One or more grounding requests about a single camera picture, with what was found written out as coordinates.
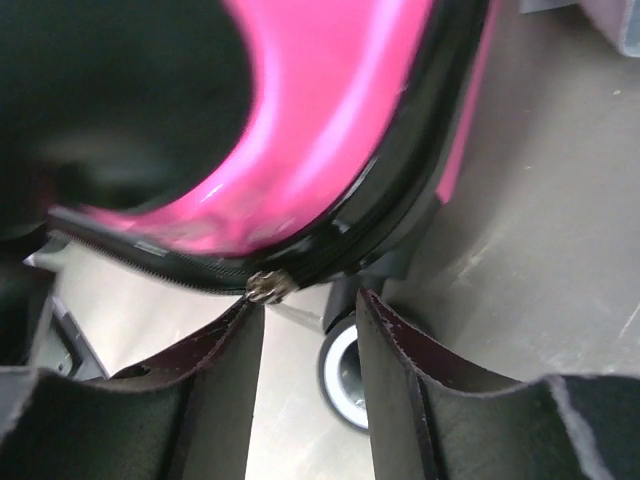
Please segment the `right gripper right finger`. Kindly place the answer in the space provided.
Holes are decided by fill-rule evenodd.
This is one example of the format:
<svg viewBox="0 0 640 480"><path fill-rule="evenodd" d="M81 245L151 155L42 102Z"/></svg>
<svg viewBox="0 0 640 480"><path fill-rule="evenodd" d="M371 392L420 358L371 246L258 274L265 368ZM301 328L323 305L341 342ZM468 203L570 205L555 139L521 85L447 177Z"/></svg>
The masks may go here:
<svg viewBox="0 0 640 480"><path fill-rule="evenodd" d="M356 326L379 479L635 479L639 381L474 364L359 293Z"/></svg>

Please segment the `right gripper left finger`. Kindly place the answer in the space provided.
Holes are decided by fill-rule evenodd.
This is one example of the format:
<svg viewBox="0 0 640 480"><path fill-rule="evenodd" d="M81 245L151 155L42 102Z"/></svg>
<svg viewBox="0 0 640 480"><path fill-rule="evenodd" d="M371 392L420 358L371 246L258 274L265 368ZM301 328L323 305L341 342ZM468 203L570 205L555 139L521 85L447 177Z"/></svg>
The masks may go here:
<svg viewBox="0 0 640 480"><path fill-rule="evenodd" d="M264 334L240 301L114 377L1 371L5 479L241 479Z"/></svg>

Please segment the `pink hard-shell suitcase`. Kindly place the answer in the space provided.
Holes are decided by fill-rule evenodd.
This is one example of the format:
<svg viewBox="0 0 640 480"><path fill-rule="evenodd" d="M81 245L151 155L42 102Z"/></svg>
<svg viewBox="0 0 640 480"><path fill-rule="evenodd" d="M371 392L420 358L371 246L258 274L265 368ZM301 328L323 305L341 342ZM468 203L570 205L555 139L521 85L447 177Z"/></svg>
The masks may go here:
<svg viewBox="0 0 640 480"><path fill-rule="evenodd" d="M5 1L1 260L75 241L278 304L329 284L317 378L366 432L358 289L455 189L495 1Z"/></svg>

